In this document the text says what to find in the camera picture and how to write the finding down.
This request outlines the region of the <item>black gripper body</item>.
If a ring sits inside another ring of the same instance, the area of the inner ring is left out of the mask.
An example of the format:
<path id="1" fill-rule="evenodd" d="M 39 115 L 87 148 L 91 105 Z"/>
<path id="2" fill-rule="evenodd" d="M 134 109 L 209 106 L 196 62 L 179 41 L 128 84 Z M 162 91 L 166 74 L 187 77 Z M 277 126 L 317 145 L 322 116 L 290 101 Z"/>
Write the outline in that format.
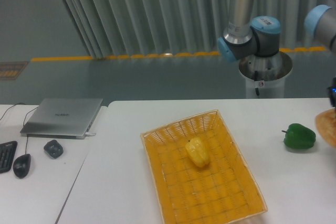
<path id="1" fill-rule="evenodd" d="M 332 107 L 335 108 L 336 103 L 336 77 L 332 79 L 331 85 L 327 88 L 327 95 Z"/>

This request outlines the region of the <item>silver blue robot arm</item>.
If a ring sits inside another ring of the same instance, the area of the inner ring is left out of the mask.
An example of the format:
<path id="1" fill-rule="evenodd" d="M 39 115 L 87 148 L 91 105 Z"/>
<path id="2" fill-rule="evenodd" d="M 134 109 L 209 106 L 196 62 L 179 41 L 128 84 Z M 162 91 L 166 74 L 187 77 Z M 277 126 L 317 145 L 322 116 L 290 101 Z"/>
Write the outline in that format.
<path id="1" fill-rule="evenodd" d="M 246 98 L 283 98 L 292 60 L 280 51 L 279 20 L 271 16 L 250 19 L 253 0 L 230 0 L 228 26 L 217 40 L 220 54 L 239 61 Z M 306 16 L 306 31 L 335 54 L 335 9 L 318 5 Z"/>

